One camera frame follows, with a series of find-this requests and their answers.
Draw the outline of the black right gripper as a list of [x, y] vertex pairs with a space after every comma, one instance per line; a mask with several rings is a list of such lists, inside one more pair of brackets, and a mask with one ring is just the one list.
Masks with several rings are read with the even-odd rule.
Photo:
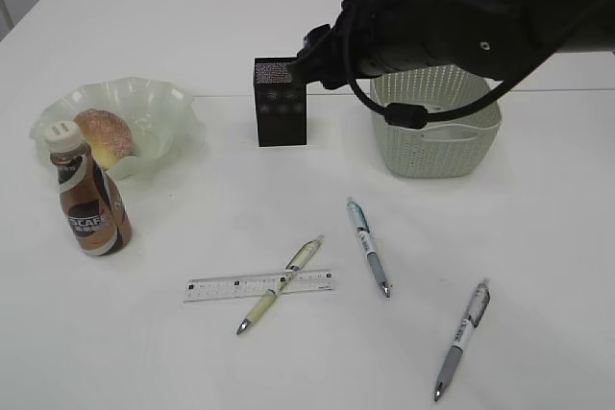
[[311, 30], [286, 68], [294, 84], [337, 89], [350, 77], [452, 64], [460, 21], [458, 0], [343, 0], [335, 23]]

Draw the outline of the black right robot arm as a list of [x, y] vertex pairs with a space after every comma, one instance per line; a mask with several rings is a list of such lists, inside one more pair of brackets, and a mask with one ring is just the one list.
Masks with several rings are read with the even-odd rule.
[[610, 51], [614, 0], [344, 0], [333, 25], [309, 32], [290, 64], [328, 89], [349, 76], [455, 65], [496, 81], [540, 51]]

